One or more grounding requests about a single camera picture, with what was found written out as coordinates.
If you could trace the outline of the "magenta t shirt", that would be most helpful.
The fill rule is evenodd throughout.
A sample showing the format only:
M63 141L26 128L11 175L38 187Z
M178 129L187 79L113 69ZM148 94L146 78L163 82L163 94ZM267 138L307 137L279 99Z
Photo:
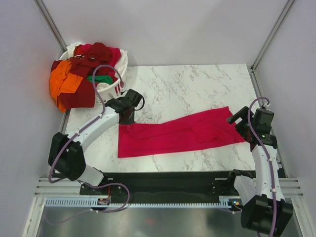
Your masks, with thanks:
M118 129L118 157L190 152L242 143L229 107L211 109L160 124L134 123Z

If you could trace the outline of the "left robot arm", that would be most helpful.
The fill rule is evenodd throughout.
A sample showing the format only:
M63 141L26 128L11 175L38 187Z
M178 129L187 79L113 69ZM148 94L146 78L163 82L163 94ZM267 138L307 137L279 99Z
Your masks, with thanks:
M139 103L145 105L143 95L129 89L124 96L102 103L102 111L76 130L56 133L51 142L48 179L56 183L62 179L80 181L91 186L97 194L108 190L102 171L86 164L84 152L105 131L117 124L133 124Z

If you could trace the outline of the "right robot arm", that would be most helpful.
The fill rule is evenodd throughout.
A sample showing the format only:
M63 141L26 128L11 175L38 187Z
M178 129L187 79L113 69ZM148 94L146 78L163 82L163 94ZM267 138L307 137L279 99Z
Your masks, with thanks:
M234 169L226 182L227 191L239 194L243 205L241 226L270 237L279 237L293 215L293 206L285 201L278 177L277 138L271 135L274 113L245 106L227 119L250 144L255 175Z

